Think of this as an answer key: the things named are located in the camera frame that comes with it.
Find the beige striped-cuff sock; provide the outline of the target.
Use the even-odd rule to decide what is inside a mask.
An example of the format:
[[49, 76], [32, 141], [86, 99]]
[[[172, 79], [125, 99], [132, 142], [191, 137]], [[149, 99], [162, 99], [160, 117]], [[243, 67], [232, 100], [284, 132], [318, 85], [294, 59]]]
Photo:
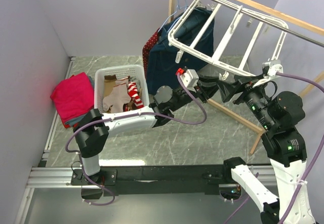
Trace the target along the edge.
[[128, 82], [128, 79], [116, 81], [111, 94], [103, 98], [102, 106], [104, 112], [124, 112], [124, 105], [131, 101], [128, 95]]

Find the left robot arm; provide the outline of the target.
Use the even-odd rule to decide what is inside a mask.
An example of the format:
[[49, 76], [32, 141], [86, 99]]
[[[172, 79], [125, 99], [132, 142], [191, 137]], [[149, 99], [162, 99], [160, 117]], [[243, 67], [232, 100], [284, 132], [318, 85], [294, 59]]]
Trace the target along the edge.
[[173, 113], [194, 101], [199, 107], [210, 99], [218, 90], [214, 83], [206, 83], [198, 79], [187, 79], [178, 76], [180, 86], [172, 89], [161, 86], [153, 97], [153, 102], [136, 111], [115, 113], [105, 116], [98, 109], [90, 110], [74, 127], [73, 138], [78, 145], [83, 178], [89, 184], [96, 184], [101, 178], [99, 154], [110, 136], [119, 133], [155, 128], [174, 120]]

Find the white laundry basket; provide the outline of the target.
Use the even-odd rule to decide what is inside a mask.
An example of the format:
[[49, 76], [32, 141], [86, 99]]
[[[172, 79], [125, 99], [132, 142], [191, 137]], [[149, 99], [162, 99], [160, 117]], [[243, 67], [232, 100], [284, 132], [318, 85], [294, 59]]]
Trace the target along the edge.
[[152, 111], [141, 65], [102, 68], [95, 73], [94, 108], [114, 117]]

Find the black base beam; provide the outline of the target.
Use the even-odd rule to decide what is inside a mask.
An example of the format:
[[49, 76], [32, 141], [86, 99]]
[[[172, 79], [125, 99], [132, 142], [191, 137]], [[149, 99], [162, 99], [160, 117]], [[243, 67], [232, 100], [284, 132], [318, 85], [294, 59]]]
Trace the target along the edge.
[[101, 170], [89, 179], [81, 169], [74, 169], [71, 185], [90, 190], [86, 197], [95, 194], [94, 181], [116, 196], [135, 194], [204, 193], [218, 195], [222, 184], [234, 184], [229, 169], [224, 165], [172, 165], [172, 166], [112, 166]]

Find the red polka dot garment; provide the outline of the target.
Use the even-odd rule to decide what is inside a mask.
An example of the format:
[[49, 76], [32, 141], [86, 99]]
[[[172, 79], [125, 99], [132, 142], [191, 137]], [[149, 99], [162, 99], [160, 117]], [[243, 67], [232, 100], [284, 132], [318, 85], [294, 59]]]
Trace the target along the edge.
[[157, 29], [155, 33], [149, 38], [149, 40], [145, 43], [142, 49], [142, 60], [143, 60], [145, 76], [147, 74], [147, 69], [148, 69], [149, 53], [151, 49], [154, 47], [154, 45], [158, 42], [158, 38], [159, 38], [158, 30], [159, 29]]

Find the pink folded cloth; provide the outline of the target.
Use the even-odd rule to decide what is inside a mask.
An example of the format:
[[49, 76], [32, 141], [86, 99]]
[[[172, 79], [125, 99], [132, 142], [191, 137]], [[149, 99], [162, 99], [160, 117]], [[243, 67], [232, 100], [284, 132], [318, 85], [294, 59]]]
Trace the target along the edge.
[[51, 100], [64, 128], [76, 124], [76, 119], [94, 108], [94, 87], [84, 73], [62, 80], [53, 90]]

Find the aluminium rail frame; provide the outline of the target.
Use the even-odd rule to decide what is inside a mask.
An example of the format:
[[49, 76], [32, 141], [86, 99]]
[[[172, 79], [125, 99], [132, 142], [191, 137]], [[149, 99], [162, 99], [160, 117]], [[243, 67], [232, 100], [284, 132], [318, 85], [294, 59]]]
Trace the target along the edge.
[[63, 172], [63, 168], [54, 166], [64, 148], [63, 143], [69, 133], [70, 130], [64, 129], [58, 113], [55, 113], [42, 157], [38, 165], [31, 170], [31, 172], [41, 170], [40, 176], [37, 177], [41, 182], [37, 182], [36, 185], [26, 185], [14, 223], [28, 223], [28, 215], [31, 213], [34, 203], [42, 191], [62, 189], [69, 186], [69, 183], [64, 180], [65, 176], [59, 177], [59, 174]]

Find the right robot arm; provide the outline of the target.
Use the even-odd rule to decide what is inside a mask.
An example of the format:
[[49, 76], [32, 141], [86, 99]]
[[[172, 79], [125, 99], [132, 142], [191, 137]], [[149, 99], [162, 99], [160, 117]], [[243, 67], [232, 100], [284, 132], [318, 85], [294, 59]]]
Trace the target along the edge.
[[268, 97], [267, 83], [258, 77], [237, 77], [234, 83], [219, 81], [218, 87], [224, 102], [239, 94], [234, 104], [245, 103], [263, 126], [261, 139], [278, 194], [270, 192], [240, 158], [224, 161], [222, 177], [245, 190], [259, 208], [263, 223], [315, 223], [307, 191], [306, 143], [296, 128], [305, 118], [302, 98], [290, 91]]

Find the red white striped sock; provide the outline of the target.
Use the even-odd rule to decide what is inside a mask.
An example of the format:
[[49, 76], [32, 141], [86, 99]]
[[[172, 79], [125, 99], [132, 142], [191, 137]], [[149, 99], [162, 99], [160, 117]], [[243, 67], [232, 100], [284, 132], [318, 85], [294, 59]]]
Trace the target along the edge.
[[137, 109], [143, 108], [144, 104], [139, 96], [139, 90], [135, 82], [128, 82], [128, 95]]

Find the tan stocking in basket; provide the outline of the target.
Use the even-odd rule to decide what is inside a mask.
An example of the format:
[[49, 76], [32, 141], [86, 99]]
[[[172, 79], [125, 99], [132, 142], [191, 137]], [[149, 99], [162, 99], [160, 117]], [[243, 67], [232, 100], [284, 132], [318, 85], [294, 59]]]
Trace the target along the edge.
[[106, 75], [104, 76], [104, 92], [103, 98], [109, 96], [113, 90], [113, 87], [116, 85], [116, 75]]

